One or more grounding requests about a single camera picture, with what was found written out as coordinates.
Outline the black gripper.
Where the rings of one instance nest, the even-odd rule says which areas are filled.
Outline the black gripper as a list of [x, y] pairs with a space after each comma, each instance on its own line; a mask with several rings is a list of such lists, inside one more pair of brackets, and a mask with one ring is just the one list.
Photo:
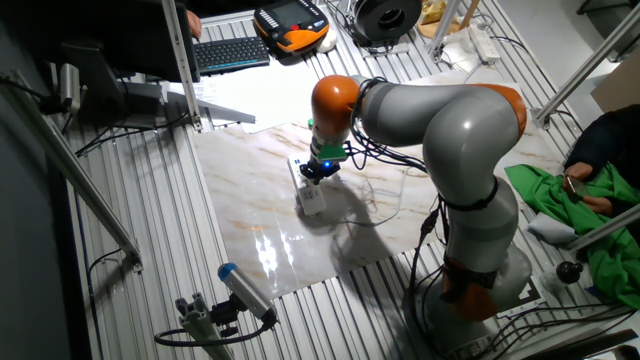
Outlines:
[[339, 162], [319, 161], [310, 159], [307, 166], [300, 166], [300, 173], [314, 185], [322, 184], [339, 185], [341, 183], [341, 169]]

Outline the bare human hand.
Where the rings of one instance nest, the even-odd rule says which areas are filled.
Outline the bare human hand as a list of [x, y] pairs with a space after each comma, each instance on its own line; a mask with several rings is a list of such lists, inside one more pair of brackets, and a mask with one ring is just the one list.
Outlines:
[[200, 18], [190, 10], [187, 10], [186, 14], [191, 36], [195, 39], [200, 39], [202, 34], [202, 23]]
[[579, 181], [587, 179], [593, 172], [593, 167], [585, 162], [576, 162], [573, 165], [568, 166], [564, 175], [566, 178], [573, 178]]
[[594, 213], [610, 216], [613, 212], [613, 205], [610, 200], [605, 197], [584, 196], [582, 202]]

